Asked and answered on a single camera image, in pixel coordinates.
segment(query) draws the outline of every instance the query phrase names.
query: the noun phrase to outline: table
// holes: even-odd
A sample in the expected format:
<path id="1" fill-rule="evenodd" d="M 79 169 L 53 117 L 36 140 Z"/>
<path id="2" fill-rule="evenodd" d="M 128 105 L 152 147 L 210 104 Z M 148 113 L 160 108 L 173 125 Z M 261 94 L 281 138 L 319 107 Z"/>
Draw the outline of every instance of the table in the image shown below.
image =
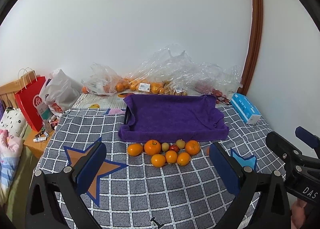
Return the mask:
<path id="1" fill-rule="evenodd" d="M 38 134 L 38 132 L 32 130 L 27 139 L 24 141 L 23 145 L 27 146 L 36 158 L 40 159 L 53 133 L 54 131 L 49 133 L 46 141 L 34 142 L 33 139 L 35 138 L 36 134 Z"/>

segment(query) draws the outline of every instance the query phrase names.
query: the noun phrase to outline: blue and white package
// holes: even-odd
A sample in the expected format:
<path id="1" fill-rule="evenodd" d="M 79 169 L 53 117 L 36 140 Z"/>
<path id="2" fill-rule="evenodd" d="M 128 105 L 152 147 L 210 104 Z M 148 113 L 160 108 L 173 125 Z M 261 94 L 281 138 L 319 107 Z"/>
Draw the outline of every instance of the blue and white package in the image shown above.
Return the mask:
<path id="1" fill-rule="evenodd" d="M 260 119 L 260 112 L 244 95 L 235 93 L 230 102 L 246 124 L 255 124 Z"/>

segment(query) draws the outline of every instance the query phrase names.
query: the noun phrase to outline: cardboard box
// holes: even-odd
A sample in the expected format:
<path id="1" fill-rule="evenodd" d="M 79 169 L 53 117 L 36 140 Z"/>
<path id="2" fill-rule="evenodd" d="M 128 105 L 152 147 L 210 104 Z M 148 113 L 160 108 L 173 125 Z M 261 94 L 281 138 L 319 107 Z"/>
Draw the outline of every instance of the cardboard box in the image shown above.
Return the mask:
<path id="1" fill-rule="evenodd" d="M 261 117 L 258 109 L 242 94 L 235 93 L 230 103 L 246 124 L 255 124 Z"/>

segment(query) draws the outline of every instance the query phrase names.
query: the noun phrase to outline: price label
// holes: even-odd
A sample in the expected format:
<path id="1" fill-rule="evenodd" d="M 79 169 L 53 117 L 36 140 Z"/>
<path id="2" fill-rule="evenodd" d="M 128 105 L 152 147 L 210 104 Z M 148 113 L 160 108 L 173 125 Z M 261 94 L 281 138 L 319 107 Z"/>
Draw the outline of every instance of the price label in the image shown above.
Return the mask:
<path id="1" fill-rule="evenodd" d="M 144 92 L 150 92 L 150 84 L 140 83 L 138 90 L 144 91 Z"/>
<path id="2" fill-rule="evenodd" d="M 176 91 L 177 94 L 184 92 L 184 89 L 180 86 L 175 87 L 174 90 Z"/>

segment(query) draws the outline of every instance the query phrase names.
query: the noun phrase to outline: metal screw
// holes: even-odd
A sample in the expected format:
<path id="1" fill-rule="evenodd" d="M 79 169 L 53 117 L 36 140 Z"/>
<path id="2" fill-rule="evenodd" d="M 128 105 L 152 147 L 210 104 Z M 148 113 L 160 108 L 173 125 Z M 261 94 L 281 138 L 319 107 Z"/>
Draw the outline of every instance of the metal screw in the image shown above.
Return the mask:
<path id="1" fill-rule="evenodd" d="M 252 168 L 250 168 L 249 166 L 245 166 L 243 169 L 245 172 L 248 172 L 248 173 L 252 171 Z"/>
<path id="2" fill-rule="evenodd" d="M 69 173 L 71 170 L 72 170 L 72 168 L 71 168 L 70 166 L 66 166 L 66 167 L 63 169 L 63 172 L 64 172 L 64 173 Z"/>
<path id="3" fill-rule="evenodd" d="M 302 171 L 302 169 L 301 169 L 301 167 L 300 166 L 296 166 L 296 170 L 298 171 L 298 172 L 301 172 Z"/>
<path id="4" fill-rule="evenodd" d="M 281 176 L 281 173 L 280 173 L 278 170 L 275 170 L 273 173 L 274 173 L 276 176 Z"/>
<path id="5" fill-rule="evenodd" d="M 41 173 L 42 173 L 42 171 L 41 171 L 41 170 L 37 170 L 37 171 L 35 172 L 35 176 L 40 176 L 40 175 L 41 175 Z"/>

